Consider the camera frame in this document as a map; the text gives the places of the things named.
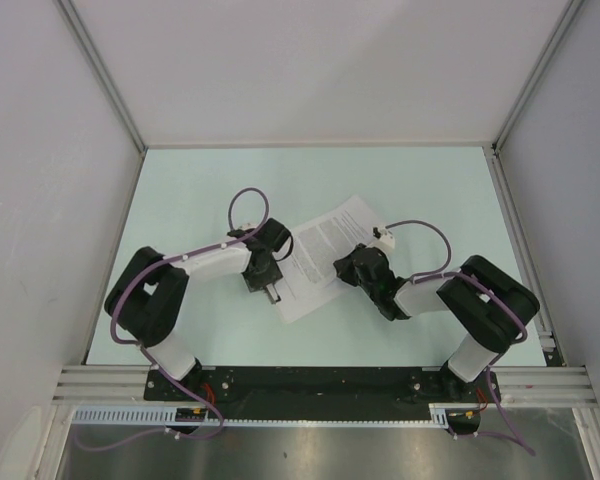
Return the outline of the text paper sheet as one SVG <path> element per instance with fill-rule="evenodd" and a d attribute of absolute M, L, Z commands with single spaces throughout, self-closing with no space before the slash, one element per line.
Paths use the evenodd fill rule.
<path fill-rule="evenodd" d="M 282 262 L 295 300 L 295 319 L 309 315 L 344 293 L 333 262 L 359 245 L 373 241 L 373 228 L 383 221 L 359 196 L 354 195 L 329 213 L 292 230 L 294 249 Z"/>

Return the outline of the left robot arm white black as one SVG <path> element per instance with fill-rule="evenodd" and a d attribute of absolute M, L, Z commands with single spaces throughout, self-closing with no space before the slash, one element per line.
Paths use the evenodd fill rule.
<path fill-rule="evenodd" d="M 121 327 L 151 363 L 167 375 L 166 387 L 177 398 L 194 397 L 201 387 L 199 360 L 177 334 L 187 289 L 227 275 L 240 275 L 251 292 L 265 291 L 283 279 L 281 250 L 293 251 L 290 230 L 269 218 L 230 231 L 218 244 L 167 259 L 151 247 L 135 252 L 104 301 L 111 331 Z"/>

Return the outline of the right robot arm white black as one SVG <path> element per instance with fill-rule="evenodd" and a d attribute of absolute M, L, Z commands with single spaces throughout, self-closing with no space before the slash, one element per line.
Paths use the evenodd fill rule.
<path fill-rule="evenodd" d="M 488 367 L 526 341 L 527 325 L 540 309 L 531 290 L 480 255 L 453 271 L 407 279 L 395 275 L 380 248 L 359 244 L 333 267 L 340 281 L 364 291 L 389 321 L 453 314 L 466 331 L 440 369 L 442 391 L 453 401 L 466 400 Z"/>

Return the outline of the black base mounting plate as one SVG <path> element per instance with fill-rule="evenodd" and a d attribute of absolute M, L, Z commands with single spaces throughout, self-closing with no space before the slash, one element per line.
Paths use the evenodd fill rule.
<path fill-rule="evenodd" d="M 430 420 L 435 404 L 460 412 L 499 397 L 495 374 L 464 383 L 444 367 L 206 366 L 177 385 L 147 374 L 143 398 L 184 403 L 196 393 L 227 421 Z"/>

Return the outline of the right aluminium corner post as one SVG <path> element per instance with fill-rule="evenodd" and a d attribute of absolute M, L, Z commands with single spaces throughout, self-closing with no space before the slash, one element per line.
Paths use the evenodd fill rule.
<path fill-rule="evenodd" d="M 588 1 L 585 0 L 569 0 L 566 3 L 556 24 L 551 30 L 547 41 L 534 62 L 530 73 L 526 77 L 520 92 L 509 109 L 504 122 L 491 143 L 491 150 L 495 155 L 499 155 L 502 151 L 511 132 L 523 115 L 527 104 L 531 101 L 535 91 L 539 88 L 541 81 L 548 72 L 561 45 L 566 40 L 571 28 L 577 22 L 582 10 L 587 4 Z"/>

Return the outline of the aluminium corner post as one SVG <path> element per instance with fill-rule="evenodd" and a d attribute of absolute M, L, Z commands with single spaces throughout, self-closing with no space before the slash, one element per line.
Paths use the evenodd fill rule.
<path fill-rule="evenodd" d="M 95 76 L 97 83 L 100 85 L 114 114 L 136 151 L 141 157 L 144 157 L 147 145 L 75 2 L 71 0 L 55 0 L 54 4 L 76 41 L 79 50 Z"/>
<path fill-rule="evenodd" d="M 526 77 L 520 92 L 509 109 L 504 122 L 491 143 L 491 150 L 495 155 L 499 155 L 502 151 L 511 132 L 523 115 L 527 104 L 531 101 L 535 91 L 539 88 L 541 81 L 548 72 L 561 45 L 566 40 L 571 28 L 577 22 L 582 10 L 587 4 L 588 1 L 585 0 L 569 0 L 566 3 L 556 24 L 551 30 L 547 41 L 534 62 L 530 73 Z"/>

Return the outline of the aluminium front frame rail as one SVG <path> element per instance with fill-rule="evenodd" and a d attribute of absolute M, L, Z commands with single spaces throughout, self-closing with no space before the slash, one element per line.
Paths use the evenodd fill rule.
<path fill-rule="evenodd" d="M 53 399 L 58 402 L 141 402 L 148 366 L 66 366 Z M 511 367 L 492 369 L 503 404 L 517 408 L 593 408 L 598 405 L 584 367 Z"/>

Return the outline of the left aluminium corner post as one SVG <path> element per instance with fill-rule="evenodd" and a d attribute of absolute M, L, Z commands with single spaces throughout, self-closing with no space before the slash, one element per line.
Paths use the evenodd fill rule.
<path fill-rule="evenodd" d="M 79 50 L 95 76 L 97 83 L 100 85 L 114 114 L 136 151 L 141 157 L 144 157 L 147 145 L 75 2 L 71 0 L 55 0 L 54 4 L 76 41 Z"/>

